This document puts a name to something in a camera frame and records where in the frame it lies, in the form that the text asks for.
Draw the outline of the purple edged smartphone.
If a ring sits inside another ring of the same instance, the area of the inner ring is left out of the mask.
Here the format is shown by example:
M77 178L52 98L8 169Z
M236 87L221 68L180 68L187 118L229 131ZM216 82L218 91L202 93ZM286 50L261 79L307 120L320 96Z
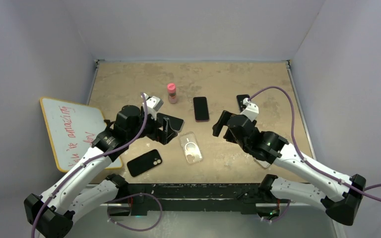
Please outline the purple edged smartphone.
M209 121L209 110L206 97L194 97L193 107L195 121Z

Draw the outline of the clear magsafe phone case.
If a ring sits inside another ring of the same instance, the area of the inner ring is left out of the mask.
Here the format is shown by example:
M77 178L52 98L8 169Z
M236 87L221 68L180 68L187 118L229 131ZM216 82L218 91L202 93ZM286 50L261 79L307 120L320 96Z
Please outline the clear magsafe phone case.
M183 149L186 161L189 164L201 162L203 159L201 150L193 132L188 132L179 137L180 145Z

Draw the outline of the beige cased smartphone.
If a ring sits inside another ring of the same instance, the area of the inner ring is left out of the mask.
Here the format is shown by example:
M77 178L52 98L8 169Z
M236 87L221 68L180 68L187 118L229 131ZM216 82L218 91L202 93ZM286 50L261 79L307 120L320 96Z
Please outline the beige cased smartphone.
M261 161L256 158L254 158L254 161L258 163L264 169L268 169L270 167L270 163L268 163L267 161Z

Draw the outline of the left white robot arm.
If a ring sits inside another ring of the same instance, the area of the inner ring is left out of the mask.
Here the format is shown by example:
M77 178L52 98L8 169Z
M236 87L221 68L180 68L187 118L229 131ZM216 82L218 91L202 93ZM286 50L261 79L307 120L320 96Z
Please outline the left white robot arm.
M115 121L106 121L106 128L91 143L83 157L58 182L40 195L30 194L24 200L31 237L40 233L46 238L63 238L85 214L105 202L133 201L144 192L132 192L120 175L108 175L93 189L83 189L102 170L116 160L139 138L147 137L166 145L178 134L170 120L157 120L150 106L124 106Z

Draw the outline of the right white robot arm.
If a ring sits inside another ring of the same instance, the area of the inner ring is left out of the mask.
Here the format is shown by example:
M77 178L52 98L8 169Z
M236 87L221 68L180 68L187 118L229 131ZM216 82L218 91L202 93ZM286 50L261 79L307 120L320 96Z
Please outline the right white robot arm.
M353 225L363 198L360 191L366 185L365 178L339 173L304 154L298 155L287 139L272 131L259 131L255 124L244 115L223 111L212 127L213 136L219 136L226 126L226 141L238 144L256 160L286 169L306 181L294 182L267 174L258 189L260 198L266 202L276 198L308 204L338 223Z

